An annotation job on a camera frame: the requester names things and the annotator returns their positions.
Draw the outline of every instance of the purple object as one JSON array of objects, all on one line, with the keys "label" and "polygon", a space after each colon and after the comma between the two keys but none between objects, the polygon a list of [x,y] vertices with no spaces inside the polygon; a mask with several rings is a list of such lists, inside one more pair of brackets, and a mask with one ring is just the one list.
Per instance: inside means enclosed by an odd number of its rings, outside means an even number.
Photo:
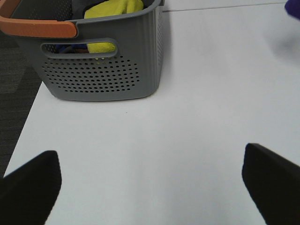
[{"label": "purple object", "polygon": [[300,0],[288,0],[285,9],[289,15],[300,20]]}]

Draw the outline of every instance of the gray plastic basket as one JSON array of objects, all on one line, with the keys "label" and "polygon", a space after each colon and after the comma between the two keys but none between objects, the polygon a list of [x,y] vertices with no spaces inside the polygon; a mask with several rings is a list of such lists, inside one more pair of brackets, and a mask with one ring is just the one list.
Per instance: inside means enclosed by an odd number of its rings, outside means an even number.
[{"label": "gray plastic basket", "polygon": [[[93,19],[71,20],[75,38],[17,37],[34,69],[57,98],[110,101],[142,98],[159,85],[162,61],[162,5],[143,0],[146,9]],[[69,20],[71,0],[23,0],[11,18]],[[57,54],[57,44],[111,42],[115,52]]]}]

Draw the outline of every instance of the yellow towel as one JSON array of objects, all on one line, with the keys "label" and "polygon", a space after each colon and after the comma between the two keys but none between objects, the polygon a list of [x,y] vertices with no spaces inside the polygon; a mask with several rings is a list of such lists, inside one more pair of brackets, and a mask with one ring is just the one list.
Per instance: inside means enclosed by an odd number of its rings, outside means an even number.
[{"label": "yellow towel", "polygon": [[[84,18],[97,18],[110,15],[121,15],[143,10],[142,0],[108,0],[88,9]],[[109,53],[116,50],[116,46],[109,42],[88,44],[90,53]]]}]

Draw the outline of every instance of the perforated pattern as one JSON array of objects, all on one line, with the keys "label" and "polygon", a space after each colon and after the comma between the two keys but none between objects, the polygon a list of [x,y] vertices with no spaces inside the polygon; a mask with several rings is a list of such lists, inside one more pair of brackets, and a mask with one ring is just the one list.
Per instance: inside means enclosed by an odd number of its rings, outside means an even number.
[{"label": "perforated pattern", "polygon": [[30,10],[23,12],[23,19],[30,20],[70,20],[72,0],[34,0],[30,1]]},{"label": "perforated pattern", "polygon": [[101,59],[48,59],[42,66],[50,83],[65,92],[131,91],[139,82],[138,65],[123,56]]},{"label": "perforated pattern", "polygon": [[161,66],[163,62],[163,18],[161,11],[158,16],[158,27],[157,27],[157,58],[158,65]]},{"label": "perforated pattern", "polygon": [[51,53],[57,53],[55,50],[55,45],[43,45],[44,50]]}]

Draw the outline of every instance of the blue cloth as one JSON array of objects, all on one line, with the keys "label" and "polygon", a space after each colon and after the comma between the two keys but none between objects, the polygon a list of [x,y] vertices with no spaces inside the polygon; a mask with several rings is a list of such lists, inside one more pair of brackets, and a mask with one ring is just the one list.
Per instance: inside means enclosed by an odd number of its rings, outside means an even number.
[{"label": "blue cloth", "polygon": [[79,45],[56,45],[55,46],[56,53],[65,53],[65,50],[70,49],[88,49],[86,44],[79,44]]},{"label": "blue cloth", "polygon": [[288,0],[285,9],[289,15],[300,20],[300,0]]}]

